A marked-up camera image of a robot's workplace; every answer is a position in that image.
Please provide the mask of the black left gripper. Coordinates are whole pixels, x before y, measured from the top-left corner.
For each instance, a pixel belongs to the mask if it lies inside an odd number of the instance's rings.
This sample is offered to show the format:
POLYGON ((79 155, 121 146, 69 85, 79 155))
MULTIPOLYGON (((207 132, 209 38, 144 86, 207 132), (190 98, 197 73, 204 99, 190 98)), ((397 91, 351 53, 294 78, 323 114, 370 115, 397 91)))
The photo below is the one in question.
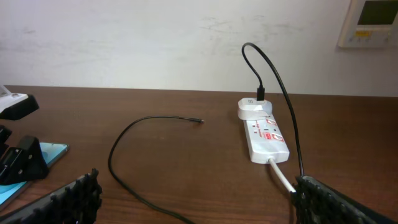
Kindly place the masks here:
POLYGON ((36 137, 24 136, 17 147, 6 144, 12 131, 0 125, 1 185, 45 179, 49 167, 36 137))

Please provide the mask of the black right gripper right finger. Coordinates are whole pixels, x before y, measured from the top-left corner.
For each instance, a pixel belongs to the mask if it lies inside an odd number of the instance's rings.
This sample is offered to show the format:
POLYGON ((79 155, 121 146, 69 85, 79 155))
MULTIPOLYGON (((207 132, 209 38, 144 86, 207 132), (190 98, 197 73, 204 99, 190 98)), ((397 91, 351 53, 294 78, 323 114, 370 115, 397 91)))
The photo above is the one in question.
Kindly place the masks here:
POLYGON ((397 222, 304 175, 296 177, 291 194, 300 224, 396 224, 397 222))

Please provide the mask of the blue Galaxy S25 smartphone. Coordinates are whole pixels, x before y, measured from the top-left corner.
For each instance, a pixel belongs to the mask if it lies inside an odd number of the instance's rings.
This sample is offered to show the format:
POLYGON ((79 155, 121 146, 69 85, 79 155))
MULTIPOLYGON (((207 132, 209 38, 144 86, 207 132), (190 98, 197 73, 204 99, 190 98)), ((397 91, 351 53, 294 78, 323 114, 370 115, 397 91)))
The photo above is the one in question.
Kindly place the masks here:
MULTIPOLYGON (((57 163, 69 150, 67 144, 57 144, 50 142, 40 142, 42 155, 48 167, 51 168, 57 163)), ((17 198, 29 185, 30 182, 20 182, 12 185, 1 186, 1 211, 3 211, 15 198, 17 198)))

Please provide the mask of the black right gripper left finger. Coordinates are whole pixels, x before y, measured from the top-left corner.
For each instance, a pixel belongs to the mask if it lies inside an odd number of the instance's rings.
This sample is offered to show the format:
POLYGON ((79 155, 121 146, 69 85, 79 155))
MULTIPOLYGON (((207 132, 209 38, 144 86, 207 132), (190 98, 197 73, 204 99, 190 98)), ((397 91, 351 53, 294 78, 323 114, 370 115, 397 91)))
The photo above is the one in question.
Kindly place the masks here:
POLYGON ((102 188, 93 169, 77 180, 1 217, 1 224, 94 224, 102 188))

